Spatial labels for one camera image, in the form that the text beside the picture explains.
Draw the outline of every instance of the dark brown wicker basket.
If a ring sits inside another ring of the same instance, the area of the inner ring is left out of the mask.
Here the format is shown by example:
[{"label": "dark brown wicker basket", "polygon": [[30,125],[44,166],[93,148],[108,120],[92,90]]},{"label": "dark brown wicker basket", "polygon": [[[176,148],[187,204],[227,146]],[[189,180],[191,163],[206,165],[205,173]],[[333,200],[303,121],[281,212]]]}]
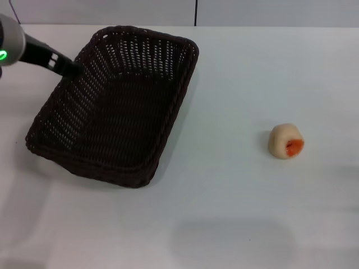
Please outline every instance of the dark brown wicker basket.
[{"label": "dark brown wicker basket", "polygon": [[193,41],[132,26],[98,31],[34,119],[28,149],[69,172],[123,187],[149,184],[199,50]]}]

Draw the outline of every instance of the basket weave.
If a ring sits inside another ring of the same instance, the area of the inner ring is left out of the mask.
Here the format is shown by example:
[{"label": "basket weave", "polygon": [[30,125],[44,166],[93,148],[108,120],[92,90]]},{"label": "basket weave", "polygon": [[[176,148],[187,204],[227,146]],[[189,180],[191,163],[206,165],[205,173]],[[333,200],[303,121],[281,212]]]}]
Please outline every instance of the basket weave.
[{"label": "basket weave", "polygon": [[149,184],[199,50],[193,41],[132,26],[98,31],[35,117],[26,146],[69,172],[123,187]]}]

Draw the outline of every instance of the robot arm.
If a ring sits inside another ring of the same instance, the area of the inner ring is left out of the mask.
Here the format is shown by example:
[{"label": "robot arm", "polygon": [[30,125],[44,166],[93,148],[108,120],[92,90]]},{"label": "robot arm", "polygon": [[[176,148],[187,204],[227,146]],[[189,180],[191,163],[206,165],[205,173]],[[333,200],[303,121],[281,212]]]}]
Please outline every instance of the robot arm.
[{"label": "robot arm", "polygon": [[64,77],[74,77],[83,71],[81,65],[25,34],[14,19],[0,13],[0,76],[2,66],[18,61],[42,66]]}]

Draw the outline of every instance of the white tabletop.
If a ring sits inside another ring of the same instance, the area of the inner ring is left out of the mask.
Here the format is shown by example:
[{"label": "white tabletop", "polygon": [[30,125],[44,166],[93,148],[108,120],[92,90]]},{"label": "white tabletop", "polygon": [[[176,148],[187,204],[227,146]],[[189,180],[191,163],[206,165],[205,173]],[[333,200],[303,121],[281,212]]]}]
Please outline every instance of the white tabletop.
[{"label": "white tabletop", "polygon": [[[74,58],[103,26],[27,25]],[[359,265],[359,29],[151,27],[200,58],[149,186],[76,177],[24,138],[60,77],[0,80],[1,269],[349,269]],[[306,146],[283,161],[269,131]]]}]

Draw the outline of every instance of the orange filling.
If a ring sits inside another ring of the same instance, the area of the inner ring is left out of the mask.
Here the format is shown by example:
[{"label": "orange filling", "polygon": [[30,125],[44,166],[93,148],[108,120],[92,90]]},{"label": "orange filling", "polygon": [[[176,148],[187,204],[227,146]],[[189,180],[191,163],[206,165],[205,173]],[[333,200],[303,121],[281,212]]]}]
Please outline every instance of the orange filling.
[{"label": "orange filling", "polygon": [[302,151],[304,142],[301,139],[292,139],[287,142],[286,150],[289,157],[295,156]]}]

